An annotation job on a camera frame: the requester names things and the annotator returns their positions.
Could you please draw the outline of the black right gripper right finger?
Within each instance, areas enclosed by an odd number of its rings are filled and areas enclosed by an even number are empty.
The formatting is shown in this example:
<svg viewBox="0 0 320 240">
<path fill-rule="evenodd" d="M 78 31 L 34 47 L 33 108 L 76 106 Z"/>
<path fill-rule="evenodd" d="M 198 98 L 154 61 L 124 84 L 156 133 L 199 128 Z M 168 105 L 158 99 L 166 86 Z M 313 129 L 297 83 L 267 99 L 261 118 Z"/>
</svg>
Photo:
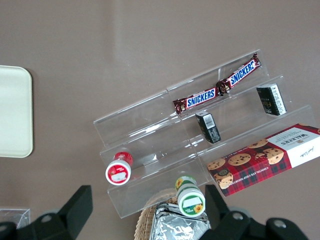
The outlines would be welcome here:
<svg viewBox="0 0 320 240">
<path fill-rule="evenodd" d="M 205 186 L 206 214 L 211 226 L 201 240 L 307 240 L 292 221 L 273 217 L 263 225 L 240 210 L 230 210 L 215 185 Z"/>
</svg>

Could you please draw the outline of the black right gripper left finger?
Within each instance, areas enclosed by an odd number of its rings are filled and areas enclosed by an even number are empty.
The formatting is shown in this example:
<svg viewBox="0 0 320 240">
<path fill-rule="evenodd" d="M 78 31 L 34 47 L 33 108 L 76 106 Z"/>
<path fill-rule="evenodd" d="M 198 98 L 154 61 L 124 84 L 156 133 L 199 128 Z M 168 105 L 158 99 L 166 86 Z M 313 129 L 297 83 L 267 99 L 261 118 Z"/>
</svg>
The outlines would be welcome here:
<svg viewBox="0 0 320 240">
<path fill-rule="evenodd" d="M 92 187 L 82 185 L 57 213 L 47 213 L 17 229 L 0 223 L 2 240 L 75 240 L 93 212 Z"/>
</svg>

